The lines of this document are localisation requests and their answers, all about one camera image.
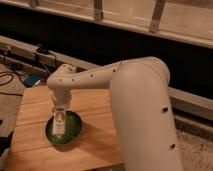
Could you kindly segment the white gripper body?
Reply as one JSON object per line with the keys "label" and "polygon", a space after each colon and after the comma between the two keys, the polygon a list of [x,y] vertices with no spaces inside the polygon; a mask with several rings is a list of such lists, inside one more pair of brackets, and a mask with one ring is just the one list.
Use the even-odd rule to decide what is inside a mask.
{"label": "white gripper body", "polygon": [[55,106],[64,106],[68,108],[71,101],[71,92],[66,89],[53,89],[52,101]]}

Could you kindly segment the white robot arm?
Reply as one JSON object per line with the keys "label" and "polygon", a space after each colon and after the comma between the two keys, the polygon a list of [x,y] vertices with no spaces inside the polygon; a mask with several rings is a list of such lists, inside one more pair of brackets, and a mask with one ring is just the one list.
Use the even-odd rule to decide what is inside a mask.
{"label": "white robot arm", "polygon": [[123,60],[74,73],[61,65],[47,79],[55,108],[73,89],[107,88],[126,171],[183,171],[168,93],[170,72],[156,57]]}

